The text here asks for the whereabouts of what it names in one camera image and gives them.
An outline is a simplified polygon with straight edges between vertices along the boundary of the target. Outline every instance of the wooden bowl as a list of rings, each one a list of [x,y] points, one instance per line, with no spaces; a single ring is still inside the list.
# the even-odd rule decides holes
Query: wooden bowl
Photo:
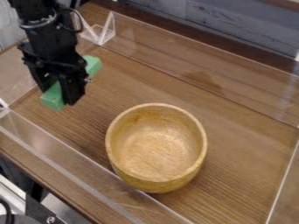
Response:
[[[202,168],[207,136],[183,109],[149,103],[122,113],[107,130],[107,154],[119,177],[149,193],[185,186]]]

